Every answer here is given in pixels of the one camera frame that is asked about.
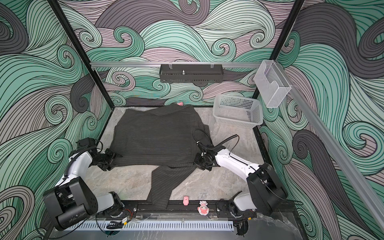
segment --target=marble table surface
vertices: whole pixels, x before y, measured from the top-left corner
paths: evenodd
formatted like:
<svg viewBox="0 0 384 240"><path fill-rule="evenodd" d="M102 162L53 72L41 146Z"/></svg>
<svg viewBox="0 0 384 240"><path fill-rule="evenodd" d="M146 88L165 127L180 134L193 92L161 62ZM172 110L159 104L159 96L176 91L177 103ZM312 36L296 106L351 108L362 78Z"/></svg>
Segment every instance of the marble table surface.
<svg viewBox="0 0 384 240"><path fill-rule="evenodd" d="M127 108L115 108L107 127L101 137L104 150L109 148L114 134L114 127ZM146 111L152 108L134 108ZM210 135L214 144L225 138L238 134L240 140L233 153L250 162L263 164L263 158L258 148L252 129L219 124L212 115L213 108L195 108L204 124L209 125ZM236 143L236 139L224 144L228 149ZM103 172L97 166L88 169L85 182L93 193L98 196L110 191L116 192L122 200L146 200L151 189L151 172L157 166L135 165L116 167ZM247 183L239 176L224 167L214 167L212 171L196 169L178 187L170 200L182 200L189 196L190 200L219 200L229 199L238 191L248 191Z"/></svg>

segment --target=pink figurine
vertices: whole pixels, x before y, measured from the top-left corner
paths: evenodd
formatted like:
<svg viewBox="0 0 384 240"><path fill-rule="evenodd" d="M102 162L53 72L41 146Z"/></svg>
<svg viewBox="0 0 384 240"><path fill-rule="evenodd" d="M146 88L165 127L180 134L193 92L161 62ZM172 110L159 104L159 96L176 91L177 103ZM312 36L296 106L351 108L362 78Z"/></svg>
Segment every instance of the pink figurine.
<svg viewBox="0 0 384 240"><path fill-rule="evenodd" d="M184 204L184 206L187 206L189 204L189 197L188 196L184 196L183 204Z"/></svg>
<svg viewBox="0 0 384 240"><path fill-rule="evenodd" d="M201 215L206 216L209 213L209 208L207 207L207 201L200 201L200 206L197 207L197 210Z"/></svg>

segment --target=wall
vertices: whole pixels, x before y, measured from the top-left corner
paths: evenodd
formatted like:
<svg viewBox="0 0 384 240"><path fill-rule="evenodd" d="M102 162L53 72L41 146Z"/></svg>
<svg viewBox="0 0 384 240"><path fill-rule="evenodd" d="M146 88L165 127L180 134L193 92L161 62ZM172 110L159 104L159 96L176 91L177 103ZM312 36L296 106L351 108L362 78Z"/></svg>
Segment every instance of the wall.
<svg viewBox="0 0 384 240"><path fill-rule="evenodd" d="M301 10L278 61L307 104L384 196L384 1L330 0ZM384 239L290 95L260 132L309 239Z"/></svg>
<svg viewBox="0 0 384 240"><path fill-rule="evenodd" d="M294 0L60 0L91 61L268 59ZM254 69L224 83L161 83L158 68L99 68L115 105L213 105L217 94L251 97Z"/></svg>
<svg viewBox="0 0 384 240"><path fill-rule="evenodd" d="M99 89L46 0L0 0L0 238L39 237L42 194L69 152L109 117Z"/></svg>

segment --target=laundry basket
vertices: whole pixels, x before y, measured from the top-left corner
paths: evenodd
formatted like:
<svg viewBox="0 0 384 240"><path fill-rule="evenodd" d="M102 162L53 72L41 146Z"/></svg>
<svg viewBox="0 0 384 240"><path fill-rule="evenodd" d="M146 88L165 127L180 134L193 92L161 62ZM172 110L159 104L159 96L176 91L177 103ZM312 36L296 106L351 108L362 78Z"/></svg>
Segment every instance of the laundry basket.
<svg viewBox="0 0 384 240"><path fill-rule="evenodd" d="M260 101L221 94L214 102L214 117L219 123L239 127L254 128L263 123L263 110Z"/></svg>

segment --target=black pinstriped garment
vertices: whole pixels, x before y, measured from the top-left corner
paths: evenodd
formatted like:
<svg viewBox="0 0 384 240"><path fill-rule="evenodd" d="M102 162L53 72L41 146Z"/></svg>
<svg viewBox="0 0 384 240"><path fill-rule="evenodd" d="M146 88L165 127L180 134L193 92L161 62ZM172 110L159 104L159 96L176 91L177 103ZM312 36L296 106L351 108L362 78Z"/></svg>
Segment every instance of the black pinstriped garment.
<svg viewBox="0 0 384 240"><path fill-rule="evenodd" d="M199 151L192 131L209 133L192 106L171 104L145 112L127 109L115 127L110 149L122 157L118 166L158 165L152 171L152 187L147 200L158 208L166 208L172 190L194 170ZM208 143L200 131L195 137Z"/></svg>

